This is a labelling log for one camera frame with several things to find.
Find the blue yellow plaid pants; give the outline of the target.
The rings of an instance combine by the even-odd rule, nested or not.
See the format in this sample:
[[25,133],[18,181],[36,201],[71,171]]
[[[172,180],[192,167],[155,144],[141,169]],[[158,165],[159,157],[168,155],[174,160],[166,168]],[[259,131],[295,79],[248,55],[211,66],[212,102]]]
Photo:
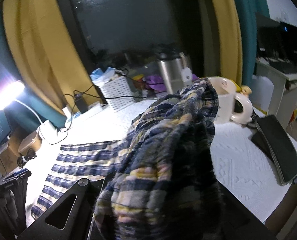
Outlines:
[[31,209],[40,217],[78,179],[113,178],[95,204],[105,239],[220,239],[210,146],[219,98],[209,79],[166,95],[121,140],[62,145]]

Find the purple cloth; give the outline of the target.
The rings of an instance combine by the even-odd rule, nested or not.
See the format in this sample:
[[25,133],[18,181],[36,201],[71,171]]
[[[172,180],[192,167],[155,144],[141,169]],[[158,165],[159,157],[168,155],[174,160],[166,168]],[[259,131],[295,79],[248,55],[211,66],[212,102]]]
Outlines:
[[167,92],[167,87],[160,75],[149,75],[144,78],[147,88],[151,88],[157,92]]

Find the white perforated basket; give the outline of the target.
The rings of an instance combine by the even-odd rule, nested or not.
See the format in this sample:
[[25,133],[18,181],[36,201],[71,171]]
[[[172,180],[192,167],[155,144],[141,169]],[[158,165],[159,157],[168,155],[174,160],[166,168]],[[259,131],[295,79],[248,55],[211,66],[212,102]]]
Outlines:
[[93,83],[100,88],[108,105],[115,112],[135,102],[132,90],[124,76],[114,75],[110,79],[97,79]]

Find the stainless steel thermos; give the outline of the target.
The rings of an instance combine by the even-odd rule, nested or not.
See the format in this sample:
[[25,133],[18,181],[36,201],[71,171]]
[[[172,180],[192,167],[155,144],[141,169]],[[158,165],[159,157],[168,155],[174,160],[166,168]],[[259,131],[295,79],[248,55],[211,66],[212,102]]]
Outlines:
[[192,85],[193,73],[183,52],[157,53],[157,64],[169,94]]

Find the blue tissue pack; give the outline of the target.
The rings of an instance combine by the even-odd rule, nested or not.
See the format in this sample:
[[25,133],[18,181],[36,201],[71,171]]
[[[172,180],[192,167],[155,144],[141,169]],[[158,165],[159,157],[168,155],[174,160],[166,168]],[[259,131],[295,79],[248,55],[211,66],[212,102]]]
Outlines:
[[105,71],[97,68],[90,74],[92,81],[110,79],[115,74],[115,68],[108,67]]

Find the black power adapter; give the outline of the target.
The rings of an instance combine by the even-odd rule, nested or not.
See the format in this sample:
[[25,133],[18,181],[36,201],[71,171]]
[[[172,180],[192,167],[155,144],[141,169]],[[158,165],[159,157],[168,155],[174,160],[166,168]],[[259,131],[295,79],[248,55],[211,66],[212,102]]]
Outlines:
[[82,94],[74,95],[74,103],[77,106],[77,108],[81,114],[88,111],[88,105],[87,105],[86,101],[84,100]]

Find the white desk lamp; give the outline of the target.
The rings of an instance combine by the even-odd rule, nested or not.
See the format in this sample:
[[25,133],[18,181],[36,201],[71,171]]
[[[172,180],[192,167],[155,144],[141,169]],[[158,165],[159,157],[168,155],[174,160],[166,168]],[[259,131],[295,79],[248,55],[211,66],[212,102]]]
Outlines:
[[65,117],[57,112],[21,81],[11,80],[0,84],[0,110],[28,133],[35,131],[49,120],[56,128],[62,126]]

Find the white textured bed cover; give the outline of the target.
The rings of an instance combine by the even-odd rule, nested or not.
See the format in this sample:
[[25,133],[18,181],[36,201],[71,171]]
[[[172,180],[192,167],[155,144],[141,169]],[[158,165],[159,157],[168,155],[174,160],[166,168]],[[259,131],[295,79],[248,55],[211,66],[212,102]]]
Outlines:
[[[134,103],[115,112],[110,107],[75,118],[67,132],[40,143],[35,159],[26,168],[24,213],[32,224],[77,180],[101,180],[113,172],[122,155],[113,153],[107,141],[120,141],[132,121],[151,105]],[[234,122],[217,124],[210,151],[217,180],[264,222],[278,207],[289,185],[280,183],[277,169],[253,142],[253,131]]]

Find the tan lidded plastic container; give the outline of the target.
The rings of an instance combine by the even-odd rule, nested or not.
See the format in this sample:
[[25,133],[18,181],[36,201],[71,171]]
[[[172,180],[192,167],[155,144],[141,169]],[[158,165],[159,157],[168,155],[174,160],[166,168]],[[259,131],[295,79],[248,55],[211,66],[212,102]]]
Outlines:
[[19,145],[18,152],[20,155],[27,155],[29,150],[37,152],[42,146],[42,139],[39,134],[34,131],[25,137]]

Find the black smartphone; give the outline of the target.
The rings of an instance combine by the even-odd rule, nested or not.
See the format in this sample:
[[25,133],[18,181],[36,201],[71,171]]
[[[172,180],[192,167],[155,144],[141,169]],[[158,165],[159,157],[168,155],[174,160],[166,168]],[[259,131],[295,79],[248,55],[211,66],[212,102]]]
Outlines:
[[297,177],[297,151],[289,136],[274,115],[256,117],[256,128],[251,138],[274,163],[281,184],[286,185]]

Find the yellow curtain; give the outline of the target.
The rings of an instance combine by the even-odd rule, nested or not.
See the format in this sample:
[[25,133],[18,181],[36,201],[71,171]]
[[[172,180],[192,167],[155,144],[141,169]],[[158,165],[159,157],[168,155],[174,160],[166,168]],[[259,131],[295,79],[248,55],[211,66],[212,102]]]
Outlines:
[[160,44],[184,50],[199,77],[242,83],[234,0],[4,0],[3,23],[24,82],[56,112],[96,67],[158,75]]

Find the white side desk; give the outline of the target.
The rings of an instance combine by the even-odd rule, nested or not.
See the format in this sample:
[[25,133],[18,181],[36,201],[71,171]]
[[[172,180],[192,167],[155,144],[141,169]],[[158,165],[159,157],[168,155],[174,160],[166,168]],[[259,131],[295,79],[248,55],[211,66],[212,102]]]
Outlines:
[[274,114],[283,128],[287,128],[297,110],[297,73],[284,74],[269,64],[256,61],[256,75],[270,79],[274,85],[268,114]]

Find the black computer monitor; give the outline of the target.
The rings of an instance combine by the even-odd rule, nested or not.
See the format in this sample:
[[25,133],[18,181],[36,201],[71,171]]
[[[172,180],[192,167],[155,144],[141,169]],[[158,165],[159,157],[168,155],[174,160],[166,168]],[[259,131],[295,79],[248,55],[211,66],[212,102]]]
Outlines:
[[297,26],[256,13],[257,57],[289,61],[297,66]]

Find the cardboard box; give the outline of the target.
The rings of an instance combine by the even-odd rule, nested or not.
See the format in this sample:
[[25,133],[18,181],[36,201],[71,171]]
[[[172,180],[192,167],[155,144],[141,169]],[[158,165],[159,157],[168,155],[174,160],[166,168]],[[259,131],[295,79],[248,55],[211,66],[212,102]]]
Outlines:
[[6,176],[18,167],[17,159],[20,157],[18,149],[26,135],[27,133],[21,127],[17,127],[10,136],[6,150],[0,154],[0,174],[2,176]]

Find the teal curtain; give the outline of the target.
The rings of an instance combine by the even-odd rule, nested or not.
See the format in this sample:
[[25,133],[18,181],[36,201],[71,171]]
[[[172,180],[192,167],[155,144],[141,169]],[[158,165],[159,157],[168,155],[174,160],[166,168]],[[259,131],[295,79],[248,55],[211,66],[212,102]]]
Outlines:
[[[11,54],[10,46],[8,45],[6,32],[3,23],[3,1],[0,0],[0,84],[11,80],[22,81],[26,88],[33,91],[24,82],[16,62]],[[257,20],[256,13],[262,13],[265,16],[269,15],[268,5],[266,0],[234,0],[239,17],[241,42],[242,42],[242,83],[239,85],[249,85],[254,72],[255,55],[257,51]],[[153,53],[157,52],[163,45],[156,46]],[[92,82],[89,88],[76,89],[72,93],[65,93],[63,99],[65,102],[61,107],[61,115],[64,116],[63,108],[74,104],[74,94],[77,92],[83,93],[83,98],[87,104],[92,104],[97,101],[103,101],[104,98],[101,91],[95,87]]]

